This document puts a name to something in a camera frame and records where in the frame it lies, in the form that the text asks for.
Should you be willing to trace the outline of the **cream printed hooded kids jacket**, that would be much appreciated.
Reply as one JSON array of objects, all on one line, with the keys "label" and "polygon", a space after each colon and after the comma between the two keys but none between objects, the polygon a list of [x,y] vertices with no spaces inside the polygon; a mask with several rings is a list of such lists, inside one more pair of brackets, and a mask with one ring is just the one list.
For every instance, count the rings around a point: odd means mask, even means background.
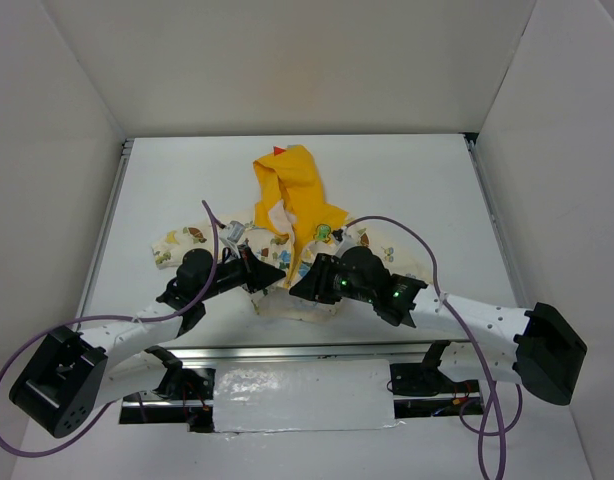
[{"label": "cream printed hooded kids jacket", "polygon": [[[290,296],[294,286],[308,272],[318,253],[334,254],[333,231],[352,220],[350,214],[325,199],[324,187],[312,154],[301,145],[274,147],[253,162],[260,186],[260,200],[253,210],[219,217],[243,224],[241,240],[256,258],[283,270],[287,279],[249,298],[256,314],[309,323],[325,323],[336,315],[336,305],[308,303]],[[397,245],[386,234],[357,224],[347,230],[357,246],[368,247],[386,268],[396,274],[432,283],[432,274],[410,250]],[[213,253],[213,233],[208,221],[191,223],[166,233],[152,244],[158,269],[178,267],[184,254],[195,248]]]}]

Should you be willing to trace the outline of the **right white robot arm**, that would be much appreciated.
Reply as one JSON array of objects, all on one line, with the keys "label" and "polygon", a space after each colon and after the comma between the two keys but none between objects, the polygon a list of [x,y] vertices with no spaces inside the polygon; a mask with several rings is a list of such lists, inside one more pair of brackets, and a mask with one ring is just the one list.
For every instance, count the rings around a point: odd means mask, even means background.
[{"label": "right white robot arm", "polygon": [[553,306],[494,306],[438,294],[425,282],[390,272],[366,247],[341,256],[317,255],[289,290],[306,301],[368,303],[392,326],[442,331],[447,339],[430,351],[424,384],[444,391],[464,380],[492,379],[523,386],[554,405],[571,402],[587,346]]}]

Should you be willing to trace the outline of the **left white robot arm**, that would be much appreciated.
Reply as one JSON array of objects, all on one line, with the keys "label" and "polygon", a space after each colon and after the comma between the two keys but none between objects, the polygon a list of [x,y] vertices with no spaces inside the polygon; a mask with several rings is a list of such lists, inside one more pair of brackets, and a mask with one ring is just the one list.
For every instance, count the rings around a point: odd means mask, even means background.
[{"label": "left white robot arm", "polygon": [[162,399],[199,398],[203,378],[164,343],[192,330],[205,301],[235,288],[256,293],[285,278],[246,245],[216,263],[205,249],[187,252],[165,291],[138,319],[79,332],[48,333],[9,392],[10,401],[55,438],[77,431],[96,408],[140,391]]}]

